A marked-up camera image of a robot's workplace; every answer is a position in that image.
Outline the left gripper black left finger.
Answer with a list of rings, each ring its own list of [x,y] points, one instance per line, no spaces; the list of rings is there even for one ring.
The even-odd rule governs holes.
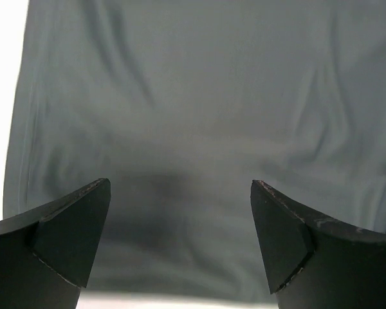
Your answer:
[[[0,221],[0,309],[75,308],[111,200],[102,178]]]

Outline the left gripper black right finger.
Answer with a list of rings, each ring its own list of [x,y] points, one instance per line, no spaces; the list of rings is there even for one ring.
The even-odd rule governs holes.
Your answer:
[[[332,218],[259,180],[250,199],[280,309],[386,309],[386,234]]]

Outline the dark grey t-shirt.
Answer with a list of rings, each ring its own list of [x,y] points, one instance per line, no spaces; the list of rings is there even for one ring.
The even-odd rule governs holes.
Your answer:
[[[30,1],[3,215],[99,178],[90,290],[270,301],[253,180],[386,232],[386,1]]]

